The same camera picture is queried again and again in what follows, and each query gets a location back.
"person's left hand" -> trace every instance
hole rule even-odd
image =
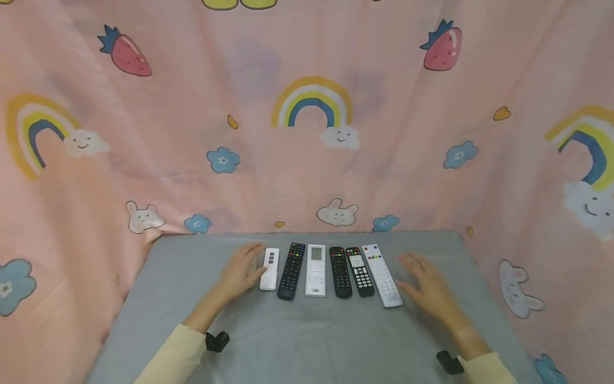
[[[216,294],[228,302],[253,287],[266,271],[266,267],[262,267],[249,272],[252,260],[263,249],[263,243],[248,243],[237,248],[213,285]]]

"pink fabric backdrop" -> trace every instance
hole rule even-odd
[[[204,3],[0,0],[3,379],[81,382],[163,233],[449,229],[608,377],[612,2]]]

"black clamp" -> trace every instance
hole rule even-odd
[[[460,375],[465,372],[459,359],[453,359],[450,352],[439,351],[435,357],[437,357],[437,361],[439,361],[439,364],[441,364],[441,367],[448,375]]]
[[[220,353],[224,350],[224,347],[230,341],[230,336],[226,332],[220,332],[217,337],[207,332],[204,335],[204,343],[207,345],[208,351]]]

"black remote control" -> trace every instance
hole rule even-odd
[[[352,283],[349,282],[348,262],[345,251],[339,246],[330,247],[330,266],[333,268],[335,294],[342,299],[352,296]]]
[[[292,243],[284,273],[281,275],[281,282],[277,290],[277,297],[283,300],[294,299],[294,292],[297,290],[298,275],[301,272],[301,264],[305,255],[305,244]]]
[[[361,297],[375,295],[375,288],[373,287],[373,281],[367,266],[365,265],[365,259],[363,259],[360,253],[360,248],[346,248],[346,254],[348,255],[349,263],[354,272],[354,280],[356,280],[356,286],[358,286],[358,294]]]

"remote control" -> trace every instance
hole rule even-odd
[[[367,264],[373,273],[375,286],[378,288],[379,297],[382,299],[384,308],[398,307],[403,305],[401,294],[398,293],[397,285],[394,283],[388,266],[382,258],[377,244],[363,245]]]
[[[330,265],[333,268],[335,294],[342,299],[352,296],[352,284],[349,282],[345,251],[339,246],[334,246],[328,250],[328,253],[330,254]]]
[[[294,292],[297,290],[298,275],[301,272],[301,264],[303,263],[303,255],[305,254],[305,244],[292,243],[284,272],[281,274],[277,297],[283,300],[294,299]]]
[[[263,267],[266,267],[266,271],[260,277],[260,289],[262,291],[274,291],[277,288],[278,265],[279,248],[267,248],[265,251],[265,261],[262,264]]]
[[[375,295],[375,288],[373,287],[371,276],[369,275],[365,262],[360,254],[360,248],[346,248],[346,254],[348,255],[352,271],[354,272],[354,280],[358,286],[358,294],[361,297]]]
[[[305,296],[326,297],[326,247],[309,244],[307,246],[307,278]]]

